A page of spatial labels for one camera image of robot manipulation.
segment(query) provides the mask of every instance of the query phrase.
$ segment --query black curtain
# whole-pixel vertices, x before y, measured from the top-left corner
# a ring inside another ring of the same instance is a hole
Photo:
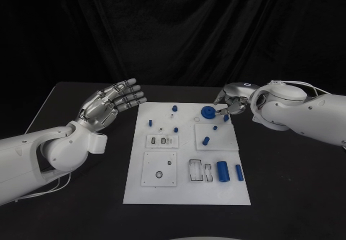
[[[0,137],[23,134],[60,81],[299,80],[344,95],[344,12],[340,0],[1,1]]]

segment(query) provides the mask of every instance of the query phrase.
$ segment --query dark table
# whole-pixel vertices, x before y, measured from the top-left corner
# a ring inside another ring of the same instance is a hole
[[[28,132],[64,126],[108,84],[56,85]],[[219,88],[141,86],[149,102],[211,103]],[[0,206],[0,239],[346,239],[346,154],[340,147],[273,131],[247,110],[230,117],[250,206],[122,204],[138,107],[102,131],[92,155],[54,193]]]

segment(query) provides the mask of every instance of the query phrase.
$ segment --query blue cylinder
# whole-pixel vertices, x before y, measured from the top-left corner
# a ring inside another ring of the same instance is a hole
[[[206,119],[214,118],[214,108],[211,106],[203,106],[200,114]]]
[[[204,146],[207,145],[209,140],[210,140],[210,138],[206,136],[203,139],[203,142],[201,142]]]
[[[224,161],[217,161],[217,180],[220,182],[229,182],[229,168]]]
[[[242,172],[242,168],[240,168],[239,164],[234,165],[234,169],[236,169],[236,174],[237,174],[237,180],[243,181],[243,172]]]

